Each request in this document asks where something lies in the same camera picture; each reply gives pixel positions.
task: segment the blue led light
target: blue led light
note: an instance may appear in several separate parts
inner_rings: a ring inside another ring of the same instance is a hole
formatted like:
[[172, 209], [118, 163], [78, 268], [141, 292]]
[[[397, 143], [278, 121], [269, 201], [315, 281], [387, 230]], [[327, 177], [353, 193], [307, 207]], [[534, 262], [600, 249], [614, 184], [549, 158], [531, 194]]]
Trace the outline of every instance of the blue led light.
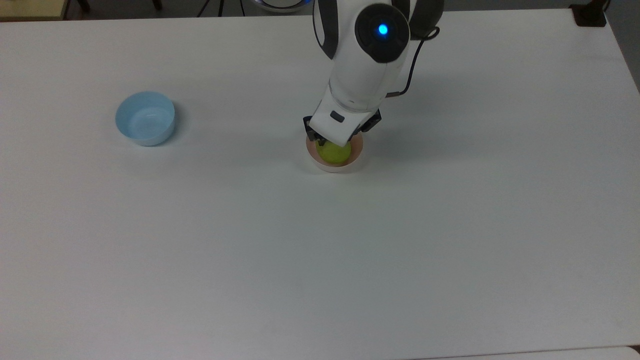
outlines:
[[378, 33], [380, 33], [380, 35], [386, 35], [389, 32], [389, 28], [387, 27], [387, 25], [381, 24], [380, 26], [378, 26]]

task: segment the wooden surface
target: wooden surface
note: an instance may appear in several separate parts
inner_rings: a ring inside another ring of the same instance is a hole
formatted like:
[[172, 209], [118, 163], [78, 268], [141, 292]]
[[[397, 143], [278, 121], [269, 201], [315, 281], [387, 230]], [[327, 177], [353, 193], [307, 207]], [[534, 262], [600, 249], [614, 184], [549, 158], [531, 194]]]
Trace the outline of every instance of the wooden surface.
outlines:
[[0, 0], [0, 21], [61, 20], [68, 0]]
[[[0, 359], [640, 343], [640, 95], [611, 29], [440, 27], [335, 175], [305, 150], [332, 66], [310, 17], [0, 24]], [[159, 147], [115, 127], [142, 90], [176, 105]]]

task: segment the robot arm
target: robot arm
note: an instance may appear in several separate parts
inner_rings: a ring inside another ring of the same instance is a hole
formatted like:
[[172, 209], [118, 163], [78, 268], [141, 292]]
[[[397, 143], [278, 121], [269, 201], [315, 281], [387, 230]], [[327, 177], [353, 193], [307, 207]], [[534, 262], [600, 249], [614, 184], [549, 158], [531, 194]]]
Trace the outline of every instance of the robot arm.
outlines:
[[345, 146], [380, 120], [378, 107], [402, 69], [409, 40], [432, 32], [443, 1], [316, 0], [316, 38], [333, 70], [316, 112], [305, 118], [311, 140]]

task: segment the black cable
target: black cable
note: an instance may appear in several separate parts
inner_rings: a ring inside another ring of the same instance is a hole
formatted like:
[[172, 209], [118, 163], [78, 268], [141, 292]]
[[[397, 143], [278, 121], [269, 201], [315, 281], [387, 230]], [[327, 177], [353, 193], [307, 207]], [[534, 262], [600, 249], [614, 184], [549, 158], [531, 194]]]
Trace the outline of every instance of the black cable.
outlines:
[[218, 17], [222, 17], [222, 9], [225, 8], [225, 0], [220, 0], [220, 7], [218, 7]]
[[415, 67], [415, 61], [418, 60], [418, 54], [420, 54], [420, 49], [422, 49], [422, 45], [424, 44], [425, 41], [429, 41], [437, 37], [439, 33], [440, 33], [440, 28], [436, 26], [435, 32], [433, 32], [432, 35], [428, 35], [426, 38], [423, 38], [420, 41], [420, 44], [418, 45], [418, 48], [415, 50], [415, 54], [413, 55], [413, 61], [411, 62], [411, 69], [409, 70], [409, 77], [406, 80], [406, 86], [404, 87], [404, 90], [390, 92], [387, 94], [386, 97], [396, 97], [396, 96], [404, 95], [407, 92], [407, 90], [409, 90], [409, 86], [411, 85], [411, 78], [413, 77], [413, 68]]
[[208, 4], [209, 4], [209, 0], [206, 0], [204, 5], [202, 6], [202, 9], [200, 9], [200, 12], [198, 13], [198, 16], [196, 16], [196, 17], [200, 17], [202, 15], [202, 13], [204, 12], [204, 9], [207, 7]]

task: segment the floor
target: floor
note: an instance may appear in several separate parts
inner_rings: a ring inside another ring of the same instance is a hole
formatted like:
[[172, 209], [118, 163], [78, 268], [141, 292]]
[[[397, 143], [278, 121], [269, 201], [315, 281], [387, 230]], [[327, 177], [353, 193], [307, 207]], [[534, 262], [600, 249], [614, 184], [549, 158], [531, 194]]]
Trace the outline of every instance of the floor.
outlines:
[[[162, 0], [163, 9], [157, 11], [152, 0], [88, 0], [90, 13], [82, 13], [77, 0], [69, 0], [68, 19], [142, 19], [154, 17], [217, 17], [221, 0]], [[222, 0], [222, 16], [242, 16], [240, 1], [247, 16], [267, 15], [254, 0]], [[567, 8], [572, 3], [586, 4], [587, 0], [445, 0], [445, 11], [507, 10], [533, 8]], [[310, 13], [308, 6], [298, 14]], [[640, 1], [612, 0], [607, 18], [618, 39], [620, 49], [640, 90]]]

